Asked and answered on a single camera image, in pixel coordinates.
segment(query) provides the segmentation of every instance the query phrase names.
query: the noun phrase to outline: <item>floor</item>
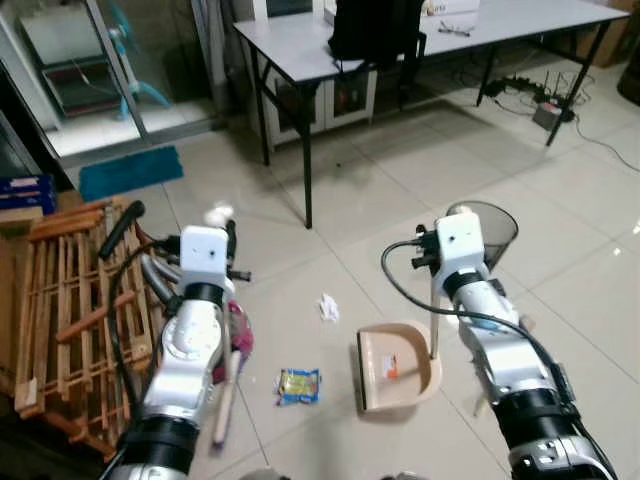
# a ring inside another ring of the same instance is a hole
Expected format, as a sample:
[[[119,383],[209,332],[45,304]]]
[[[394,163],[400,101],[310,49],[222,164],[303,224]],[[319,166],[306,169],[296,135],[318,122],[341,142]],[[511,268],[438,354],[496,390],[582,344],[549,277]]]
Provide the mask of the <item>floor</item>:
[[[575,71],[559,62],[524,73],[543,80],[548,69]],[[616,93],[620,71],[593,69],[591,101],[577,108],[580,126],[640,167],[640,108]],[[354,394],[358,328],[428,321],[385,281],[383,248],[473,198],[517,219],[520,235],[497,276],[564,363],[584,422],[619,478],[640,479],[640,176],[581,138],[575,122],[545,148],[546,134],[530,118],[491,101],[472,107],[475,94],[457,88],[402,115],[315,139],[310,231],[301,223],[299,145],[279,150],[266,168],[257,138],[241,128],[177,145],[185,177],[132,193],[146,202],[142,223],[155,235],[201,223],[218,200],[232,202],[236,266],[254,272],[238,299],[251,316],[255,350],[225,447],[211,449],[208,425],[191,478],[238,479],[266,465],[300,480],[377,480],[403,470],[430,480],[508,478],[493,415],[472,415],[480,387],[455,322],[441,333],[443,384],[432,400],[371,417],[358,414]],[[518,97],[500,101],[530,110]],[[398,254],[392,269],[427,298],[429,281],[408,258]],[[320,320],[322,293],[337,301],[338,324]],[[283,367],[320,369],[317,405],[275,406],[273,382]]]
[[[145,101],[138,108],[149,132],[206,120],[215,113],[208,99],[180,102],[169,108]],[[120,120],[118,115],[115,109],[63,120],[62,129],[47,132],[47,138],[60,157],[140,138],[133,118]]]

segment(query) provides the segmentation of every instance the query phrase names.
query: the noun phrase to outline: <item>table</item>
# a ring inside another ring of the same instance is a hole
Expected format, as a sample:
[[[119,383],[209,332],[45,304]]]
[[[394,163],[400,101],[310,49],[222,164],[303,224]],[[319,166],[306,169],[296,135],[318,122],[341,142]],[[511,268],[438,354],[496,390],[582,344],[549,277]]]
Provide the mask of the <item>table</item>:
[[[442,17],[422,18],[420,31],[427,34],[425,56],[481,46],[489,47],[489,58],[476,102],[478,106],[482,102],[485,87],[491,76],[498,46],[503,42],[531,39],[531,44],[537,48],[551,51],[579,63],[582,68],[562,106],[564,117],[580,91],[582,81],[611,21],[626,16],[628,16],[626,12],[581,0],[483,0],[478,12],[478,22],[470,37],[439,33],[438,27]],[[592,25],[598,25],[598,31],[585,58],[554,50],[544,45],[540,38],[543,34],[570,31]],[[341,62],[342,72],[340,72],[327,44],[333,33],[333,27],[313,13],[276,17],[268,21],[238,22],[234,27],[247,41],[251,54],[264,164],[269,165],[269,147],[262,103],[263,95],[279,111],[289,117],[301,137],[305,227],[312,228],[311,134],[309,131],[311,102],[320,82],[337,77],[341,73],[353,72],[362,62]],[[266,65],[262,71],[258,64],[258,52],[266,59]],[[267,85],[267,76],[271,69],[278,72],[295,88],[300,100],[300,106],[296,112],[289,111]],[[561,123],[556,122],[547,145],[553,142]]]

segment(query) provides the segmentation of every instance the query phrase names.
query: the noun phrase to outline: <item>blue fan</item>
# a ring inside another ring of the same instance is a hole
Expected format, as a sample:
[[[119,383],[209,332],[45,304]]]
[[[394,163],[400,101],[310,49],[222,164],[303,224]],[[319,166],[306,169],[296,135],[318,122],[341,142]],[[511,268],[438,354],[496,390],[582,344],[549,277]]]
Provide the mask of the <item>blue fan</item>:
[[[126,45],[135,52],[139,51],[138,44],[135,40],[135,36],[133,35],[133,29],[131,28],[129,19],[124,14],[124,11],[113,2],[110,2],[110,5],[113,18],[116,21],[116,26],[109,29],[109,38],[111,38],[113,46],[118,53],[118,57],[120,57],[120,63],[122,64],[125,76],[127,77],[127,83],[129,84],[129,92],[135,96],[140,93],[145,93],[160,105],[169,108],[171,103],[164,97],[164,95],[158,92],[147,82],[143,82],[136,78],[131,62],[129,62],[129,57],[127,56],[127,48],[125,47]],[[129,105],[127,105],[127,101],[123,95],[120,98],[120,120],[125,120],[128,116]]]

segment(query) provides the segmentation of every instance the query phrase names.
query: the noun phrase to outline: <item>wooden rack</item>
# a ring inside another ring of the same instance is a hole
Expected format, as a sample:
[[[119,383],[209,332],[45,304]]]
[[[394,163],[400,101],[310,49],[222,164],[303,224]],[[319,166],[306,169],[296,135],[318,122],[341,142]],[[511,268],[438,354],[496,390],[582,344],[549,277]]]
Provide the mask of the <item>wooden rack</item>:
[[[70,442],[84,442],[105,458],[131,419],[105,313],[111,277],[140,245],[135,227],[111,258],[103,261],[97,252],[126,206],[114,198],[34,225],[22,289],[16,411],[22,418],[41,415]],[[139,261],[126,271],[119,295],[128,297],[117,308],[125,363],[142,382],[163,318]]]

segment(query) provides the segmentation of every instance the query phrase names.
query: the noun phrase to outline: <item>trash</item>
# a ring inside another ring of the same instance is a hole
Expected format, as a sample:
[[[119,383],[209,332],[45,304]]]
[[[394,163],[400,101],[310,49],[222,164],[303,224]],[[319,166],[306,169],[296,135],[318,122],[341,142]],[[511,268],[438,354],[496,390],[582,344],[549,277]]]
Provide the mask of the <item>trash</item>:
[[[340,321],[338,304],[329,295],[323,293],[320,300],[318,300],[318,306],[320,307],[320,315],[323,322],[338,323]]]
[[[280,396],[277,405],[292,403],[316,403],[320,389],[320,371],[283,368],[276,380],[276,393]]]

